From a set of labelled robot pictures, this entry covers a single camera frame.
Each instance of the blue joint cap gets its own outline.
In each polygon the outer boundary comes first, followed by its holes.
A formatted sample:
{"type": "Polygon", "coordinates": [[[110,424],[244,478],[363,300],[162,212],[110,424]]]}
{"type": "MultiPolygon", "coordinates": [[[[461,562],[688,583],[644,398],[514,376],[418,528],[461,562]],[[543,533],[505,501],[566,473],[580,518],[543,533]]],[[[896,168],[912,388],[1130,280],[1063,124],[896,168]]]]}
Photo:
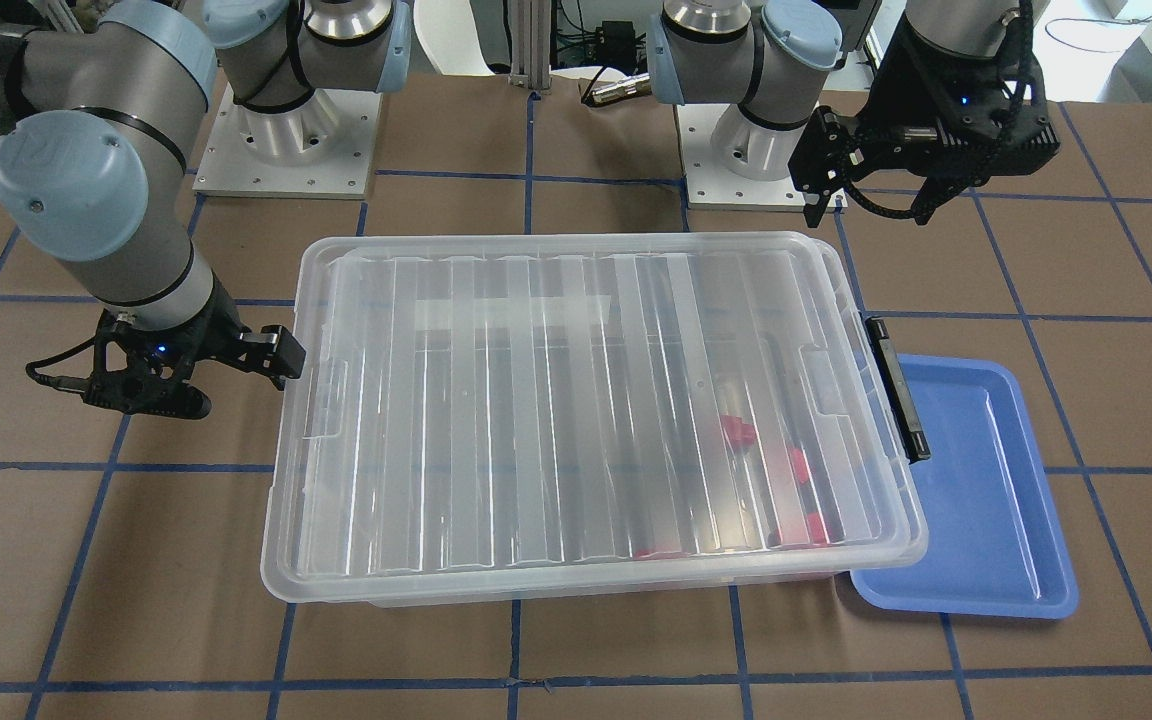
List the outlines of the blue joint cap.
{"type": "Polygon", "coordinates": [[[150,38],[154,45],[177,59],[198,83],[202,97],[211,108],[211,88],[217,82],[217,52],[211,40],[184,15],[152,0],[122,0],[109,8],[99,24],[119,23],[150,38]]]}
{"type": "Polygon", "coordinates": [[[204,0],[202,26],[217,50],[229,50],[265,32],[287,5],[288,0],[204,0]]]}
{"type": "Polygon", "coordinates": [[[394,17],[389,22],[389,50],[385,53],[385,65],[376,82],[376,92],[402,90],[407,85],[407,69],[411,67],[412,6],[399,1],[391,12],[394,17]]]}
{"type": "Polygon", "coordinates": [[[812,0],[768,0],[763,6],[767,37],[803,65],[832,70],[842,47],[842,28],[812,0]]]}
{"type": "Polygon", "coordinates": [[[647,18],[647,74],[652,76],[652,94],[666,105],[685,105],[679,69],[673,63],[669,36],[664,31],[660,15],[647,18]]]}
{"type": "Polygon", "coordinates": [[[149,200],[141,156],[96,115],[51,109],[0,137],[0,202],[29,242],[59,260],[119,250],[149,200]]]}

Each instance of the blue plastic tray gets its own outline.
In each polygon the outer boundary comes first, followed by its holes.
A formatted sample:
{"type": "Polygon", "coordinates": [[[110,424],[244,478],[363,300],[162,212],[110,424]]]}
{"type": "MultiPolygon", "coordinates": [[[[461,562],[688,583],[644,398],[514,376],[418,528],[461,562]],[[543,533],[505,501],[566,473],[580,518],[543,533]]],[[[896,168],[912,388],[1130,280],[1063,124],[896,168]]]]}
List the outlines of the blue plastic tray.
{"type": "Polygon", "coordinates": [[[851,579],[887,611],[1058,620],[1078,606],[1038,442],[1015,377],[979,359],[901,355],[932,460],[914,465],[927,555],[851,579]]]}

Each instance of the metal mounting plate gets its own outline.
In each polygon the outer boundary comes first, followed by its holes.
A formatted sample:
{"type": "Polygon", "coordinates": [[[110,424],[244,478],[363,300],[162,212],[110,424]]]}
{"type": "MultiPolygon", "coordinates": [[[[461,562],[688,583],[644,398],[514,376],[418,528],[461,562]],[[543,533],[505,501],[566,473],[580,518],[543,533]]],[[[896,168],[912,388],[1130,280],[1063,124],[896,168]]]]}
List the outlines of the metal mounting plate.
{"type": "Polygon", "coordinates": [[[348,135],[334,143],[332,154],[312,165],[271,165],[244,146],[233,113],[232,88],[223,100],[202,152],[194,190],[220,197],[319,197],[362,200],[376,154],[380,96],[376,92],[328,90],[348,123],[348,135]]]}
{"type": "MultiPolygon", "coordinates": [[[[679,105],[679,147],[682,169],[687,177],[687,202],[692,209],[773,210],[801,213],[803,194],[795,190],[789,179],[755,181],[728,170],[714,156],[708,136],[714,132],[718,119],[727,105],[679,105]]],[[[844,194],[838,192],[829,206],[838,200],[847,205],[844,194]]]]}

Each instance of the grid of blue tape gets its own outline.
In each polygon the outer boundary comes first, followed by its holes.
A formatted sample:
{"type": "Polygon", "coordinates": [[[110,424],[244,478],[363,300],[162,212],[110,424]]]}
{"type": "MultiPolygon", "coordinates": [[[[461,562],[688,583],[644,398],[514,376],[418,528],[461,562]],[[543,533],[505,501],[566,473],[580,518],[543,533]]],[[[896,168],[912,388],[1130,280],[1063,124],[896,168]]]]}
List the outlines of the grid of blue tape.
{"type": "MultiPolygon", "coordinates": [[[[681,223],[685,232],[690,232],[687,222],[687,188],[682,179],[584,179],[563,176],[539,176],[535,174],[535,105],[540,101],[540,96],[531,94],[526,100],[526,172],[516,173],[457,173],[457,172],[425,172],[425,170],[400,170],[379,169],[379,176],[412,176],[412,177],[439,177],[439,179],[503,179],[503,181],[522,181],[525,183],[525,210],[524,228],[531,233],[532,218],[532,188],[538,182],[553,183],[589,183],[589,184],[613,184],[613,185],[664,185],[672,187],[680,195],[681,223]]],[[[980,218],[986,236],[991,243],[993,253],[998,260],[998,267],[1005,275],[1007,290],[1011,294],[1011,302],[1015,304],[1015,313],[938,313],[937,311],[902,311],[902,310],[876,310],[865,305],[861,283],[856,275],[856,263],[851,252],[851,243],[847,237],[844,213],[838,209],[833,213],[833,222],[838,229],[838,237],[841,241],[842,255],[844,256],[847,274],[851,287],[856,293],[856,302],[864,314],[882,314],[892,318],[950,318],[950,319],[1002,319],[1020,320],[1024,325],[1029,338],[1030,347],[1038,361],[1039,370],[1043,372],[1043,380],[1047,384],[1047,392],[1051,394],[1056,414],[1061,420],[1061,427],[1073,448],[1075,465],[1054,467],[1047,465],[1047,473],[1073,473],[1083,478],[1087,494],[1091,497],[1097,518],[1100,521],[1102,533],[1105,535],[1111,553],[1114,556],[1121,579],[1124,583],[1137,616],[1138,623],[1146,642],[1149,651],[1152,653],[1152,628],[1140,602],[1139,594],[1132,581],[1132,575],[1126,568],[1126,561],[1119,551],[1119,544],[1111,528],[1111,521],[1105,514],[1100,497],[1092,483],[1094,475],[1102,473],[1151,473],[1149,467],[1092,467],[1085,464],[1082,450],[1078,446],[1078,438],[1074,435],[1068,414],[1064,412],[1064,404],[1061,402],[1056,385],[1052,381],[1052,374],[1047,366],[1047,361],[1043,357],[1043,349],[1038,346],[1037,335],[1033,332],[1034,320],[1056,320],[1056,323],[1152,323],[1152,316],[1123,316],[1123,314],[1030,314],[1025,311],[1020,293],[1011,281],[1011,273],[1007,268],[1001,247],[998,245],[995,233],[993,233],[986,209],[982,204],[983,197],[1001,197],[1001,199],[1016,200],[1068,200],[1068,202],[1100,202],[1114,209],[1115,218],[1123,228],[1126,242],[1132,248],[1135,258],[1139,262],[1140,268],[1146,273],[1152,286],[1152,268],[1144,258],[1140,247],[1135,240],[1132,228],[1121,213],[1120,205],[1126,204],[1152,204],[1152,197],[1116,197],[1112,195],[1108,184],[1097,168],[1087,145],[1079,136],[1078,128],[1070,118],[1064,105],[1060,106],[1061,113],[1068,120],[1073,139],[1078,145],[1079,151],[1087,159],[1097,182],[1100,183],[1102,196],[1069,196],[1069,195],[1025,195],[1006,192],[983,192],[972,190],[968,197],[973,202],[975,210],[980,218]]],[[[914,191],[905,190],[878,190],[895,195],[914,195],[914,191]]],[[[194,234],[198,223],[198,218],[204,210],[205,197],[197,196],[191,219],[189,219],[189,234],[194,234]]],[[[358,210],[357,233],[364,232],[367,218],[367,204],[363,202],[358,210]]],[[[0,252],[0,272],[3,270],[6,259],[10,255],[13,247],[18,241],[18,232],[13,232],[0,252]]],[[[0,295],[0,302],[93,302],[84,296],[38,296],[38,295],[0,295]]],[[[247,306],[290,306],[290,300],[238,300],[240,305],[247,306]]],[[[741,619],[740,592],[736,588],[728,588],[728,602],[732,609],[732,638],[733,650],[736,653],[736,674],[713,674],[694,676],[554,676],[553,679],[521,679],[520,658],[522,647],[522,601],[511,602],[511,614],[509,614],[509,649],[511,649],[511,660],[509,661],[509,674],[506,679],[329,679],[329,680],[288,680],[285,679],[287,669],[288,651],[291,647],[291,636],[294,623],[296,623],[296,605],[288,602],[285,609],[283,628],[280,634],[278,655],[275,657],[273,673],[270,680],[248,680],[247,682],[191,682],[191,680],[145,680],[145,682],[55,682],[50,679],[52,662],[55,661],[60,639],[65,634],[65,623],[69,619],[69,609],[73,606],[74,594],[77,593],[78,584],[82,581],[84,564],[88,561],[88,552],[91,550],[92,538],[96,532],[97,521],[100,518],[100,510],[104,505],[106,492],[109,488],[109,480],[114,473],[120,471],[152,471],[152,473],[271,473],[272,465],[262,464],[187,464],[187,462],[120,462],[118,456],[122,450],[123,439],[131,424],[131,418],[122,418],[118,425],[113,447],[109,448],[109,458],[105,462],[12,462],[0,461],[0,470],[54,470],[54,471],[101,471],[99,487],[92,502],[90,516],[88,516],[86,529],[84,529],[82,543],[78,547],[76,559],[74,559],[73,570],[69,582],[65,588],[65,598],[61,601],[60,611],[56,615],[54,628],[47,643],[47,650],[38,670],[37,680],[33,683],[0,683],[0,694],[29,694],[29,705],[26,720],[33,720],[40,706],[41,697],[45,694],[84,694],[84,692],[253,692],[268,694],[270,704],[266,717],[274,720],[278,717],[278,708],[282,692],[287,691],[344,691],[344,689],[503,689],[507,692],[507,717],[508,720],[516,720],[518,714],[518,691],[521,688],[564,688],[564,687],[634,687],[634,685],[737,685],[741,691],[742,715],[745,720],[755,719],[755,704],[751,697],[751,687],[763,684],[798,684],[798,683],[887,683],[887,682],[911,682],[911,680],[952,680],[957,688],[963,715],[965,720],[973,719],[972,698],[968,688],[968,680],[985,679],[1078,679],[1079,676],[1152,676],[1152,665],[1097,665],[1097,666],[1069,666],[1069,667],[1005,667],[1003,669],[967,669],[961,662],[957,642],[954,635],[954,621],[950,616],[940,616],[941,627],[945,632],[946,647],[950,657],[952,668],[949,670],[864,670],[864,673],[750,673],[745,658],[745,635],[744,624],[741,619]]]]}

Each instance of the transparent plastic storage box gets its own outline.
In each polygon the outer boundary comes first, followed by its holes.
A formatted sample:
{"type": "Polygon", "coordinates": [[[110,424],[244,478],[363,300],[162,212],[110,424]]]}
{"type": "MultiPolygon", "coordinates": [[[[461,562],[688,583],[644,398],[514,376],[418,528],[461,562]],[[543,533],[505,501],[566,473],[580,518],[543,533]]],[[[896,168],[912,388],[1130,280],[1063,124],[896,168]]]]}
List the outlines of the transparent plastic storage box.
{"type": "Polygon", "coordinates": [[[305,251],[262,576],[434,605],[910,564],[908,461],[835,251],[797,233],[305,251]]]}

